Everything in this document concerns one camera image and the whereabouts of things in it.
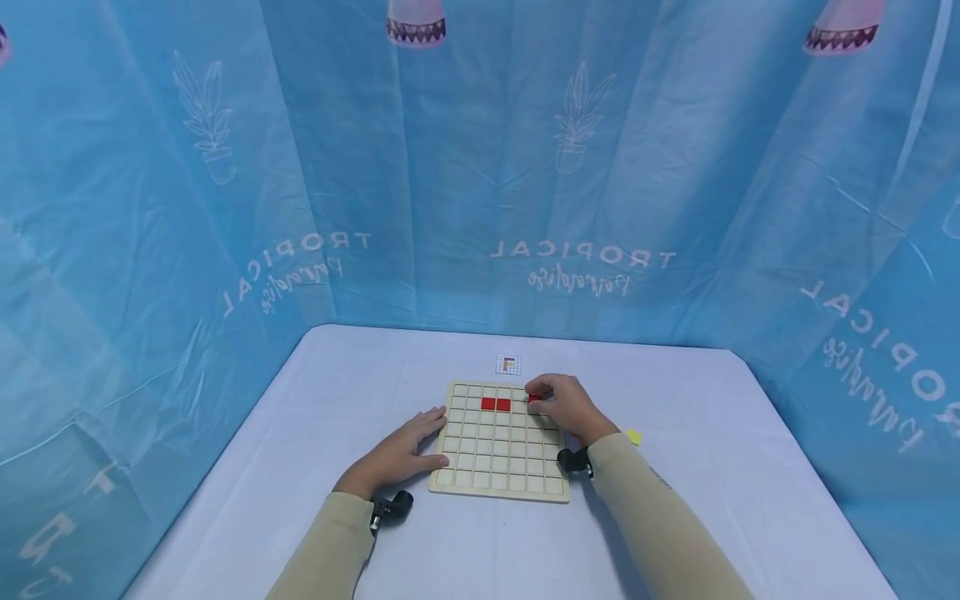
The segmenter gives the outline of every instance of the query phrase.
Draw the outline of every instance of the blue backdrop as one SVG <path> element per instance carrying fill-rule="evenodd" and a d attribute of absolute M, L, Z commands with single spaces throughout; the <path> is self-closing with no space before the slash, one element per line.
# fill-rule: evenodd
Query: blue backdrop
<path fill-rule="evenodd" d="M 900 597 L 960 596 L 958 21 L 0 9 L 0 595 L 120 595 L 342 323 L 731 348 Z"/>

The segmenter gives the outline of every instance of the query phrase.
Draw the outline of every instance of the white tablecloth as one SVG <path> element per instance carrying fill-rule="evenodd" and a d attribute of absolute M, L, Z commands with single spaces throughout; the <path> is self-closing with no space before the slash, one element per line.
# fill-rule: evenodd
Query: white tablecloth
<path fill-rule="evenodd" d="M 520 377 L 494 372 L 519 354 Z M 577 374 L 727 552 L 756 598 L 895 600 L 760 390 L 724 350 L 327 325 L 304 336 L 128 600 L 260 600 L 357 457 L 454 379 Z M 643 598 L 590 483 L 569 504 L 431 493 L 381 531 L 358 600 Z"/>

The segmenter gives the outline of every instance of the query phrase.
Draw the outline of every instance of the black clip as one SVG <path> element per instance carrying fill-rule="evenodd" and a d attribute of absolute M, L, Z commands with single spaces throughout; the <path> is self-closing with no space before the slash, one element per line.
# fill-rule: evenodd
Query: black clip
<path fill-rule="evenodd" d="M 587 455 L 587 447 L 584 446 L 576 452 L 571 452 L 569 448 L 564 448 L 557 454 L 557 462 L 560 468 L 568 473 L 575 473 L 587 470 L 587 475 L 593 479 L 593 465 L 590 464 L 590 457 Z"/>
<path fill-rule="evenodd" d="M 370 519 L 370 531 L 374 537 L 380 530 L 381 521 L 400 521 L 410 514 L 414 506 L 414 496 L 406 490 L 396 493 L 393 500 L 375 498 L 373 500 L 373 515 Z"/>

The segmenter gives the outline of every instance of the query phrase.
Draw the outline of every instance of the small printed card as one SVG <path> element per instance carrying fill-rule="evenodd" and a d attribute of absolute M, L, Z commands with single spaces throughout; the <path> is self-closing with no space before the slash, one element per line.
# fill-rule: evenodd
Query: small printed card
<path fill-rule="evenodd" d="M 519 375 L 520 357 L 512 354 L 500 354 L 496 357 L 496 372 L 504 375 Z"/>

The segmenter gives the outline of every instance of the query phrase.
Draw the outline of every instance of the hand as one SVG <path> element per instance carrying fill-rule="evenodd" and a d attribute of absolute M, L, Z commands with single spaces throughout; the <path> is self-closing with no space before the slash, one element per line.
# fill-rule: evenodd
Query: hand
<path fill-rule="evenodd" d="M 438 406 L 414 415 L 366 456 L 353 463 L 333 490 L 352 493 L 370 501 L 382 486 L 400 483 L 417 473 L 446 467 L 449 461 L 443 454 L 417 455 L 420 442 L 446 425 L 445 412 L 445 406 Z"/>
<path fill-rule="evenodd" d="M 527 406 L 531 413 L 540 413 L 557 422 L 563 429 L 580 436 L 590 445 L 620 430 L 600 412 L 584 386 L 572 375 L 543 374 L 526 385 L 527 394 L 550 400 L 534 400 Z"/>

